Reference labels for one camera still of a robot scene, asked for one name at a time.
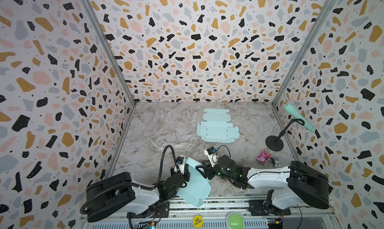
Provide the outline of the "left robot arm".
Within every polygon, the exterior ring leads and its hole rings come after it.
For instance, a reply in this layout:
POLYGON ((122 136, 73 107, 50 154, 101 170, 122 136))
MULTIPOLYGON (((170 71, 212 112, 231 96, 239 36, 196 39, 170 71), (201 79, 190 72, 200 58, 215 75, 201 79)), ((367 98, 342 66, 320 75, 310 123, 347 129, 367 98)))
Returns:
POLYGON ((167 218, 169 200, 176 197, 180 189, 186 188, 189 180, 189 172, 173 172, 166 180, 148 186, 132 180, 128 172, 120 173, 90 185, 80 213, 87 216, 89 223, 106 219, 123 208, 131 218, 167 218))

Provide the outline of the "mint paper box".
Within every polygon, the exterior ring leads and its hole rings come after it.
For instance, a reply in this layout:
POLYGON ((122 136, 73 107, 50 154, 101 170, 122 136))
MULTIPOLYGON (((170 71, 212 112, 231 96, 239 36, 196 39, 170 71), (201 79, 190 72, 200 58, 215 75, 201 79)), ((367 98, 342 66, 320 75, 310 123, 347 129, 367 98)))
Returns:
POLYGON ((212 187, 210 181, 205 179, 196 170, 196 166, 202 166, 201 163, 192 158, 187 158, 186 165, 189 166, 189 172, 191 174, 190 181, 187 182, 185 188, 179 189, 177 196, 194 207, 200 207, 203 205, 204 200, 209 197, 212 187))

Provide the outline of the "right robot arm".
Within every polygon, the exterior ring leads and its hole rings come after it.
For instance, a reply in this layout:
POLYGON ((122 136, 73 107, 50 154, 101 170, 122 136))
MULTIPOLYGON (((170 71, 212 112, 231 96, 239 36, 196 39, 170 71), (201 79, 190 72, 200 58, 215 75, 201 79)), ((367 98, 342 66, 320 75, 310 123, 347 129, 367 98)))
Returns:
POLYGON ((219 177, 242 190, 269 188, 264 201, 249 202, 249 211, 253 216, 290 215, 289 208, 300 205, 322 210, 330 207, 329 193, 332 188, 327 176, 299 161, 291 161, 289 166, 282 168, 264 170, 239 166, 224 155, 215 163, 195 168, 206 179, 219 177))

